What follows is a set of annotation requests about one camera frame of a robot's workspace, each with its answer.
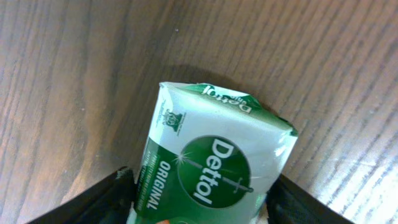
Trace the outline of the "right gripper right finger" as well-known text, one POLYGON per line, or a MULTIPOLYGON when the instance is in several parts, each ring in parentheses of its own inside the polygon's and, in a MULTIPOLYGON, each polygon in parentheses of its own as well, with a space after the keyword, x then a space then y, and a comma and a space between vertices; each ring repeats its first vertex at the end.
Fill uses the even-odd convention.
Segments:
POLYGON ((270 224, 353 224, 284 175, 267 192, 270 224))

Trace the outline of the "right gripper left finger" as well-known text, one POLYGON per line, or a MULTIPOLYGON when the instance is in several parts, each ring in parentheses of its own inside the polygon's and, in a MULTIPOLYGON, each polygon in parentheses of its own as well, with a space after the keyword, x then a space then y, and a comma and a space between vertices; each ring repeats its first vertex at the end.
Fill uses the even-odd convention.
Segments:
POLYGON ((126 223, 136 196, 134 173, 121 167, 31 223, 126 223))

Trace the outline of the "green Dettol soap bar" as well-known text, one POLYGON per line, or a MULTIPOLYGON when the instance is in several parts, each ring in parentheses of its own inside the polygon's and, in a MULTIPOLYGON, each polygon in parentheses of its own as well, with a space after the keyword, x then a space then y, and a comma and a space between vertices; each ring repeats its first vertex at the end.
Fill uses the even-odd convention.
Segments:
POLYGON ((162 82, 129 223, 256 223, 297 130, 247 93, 162 82))

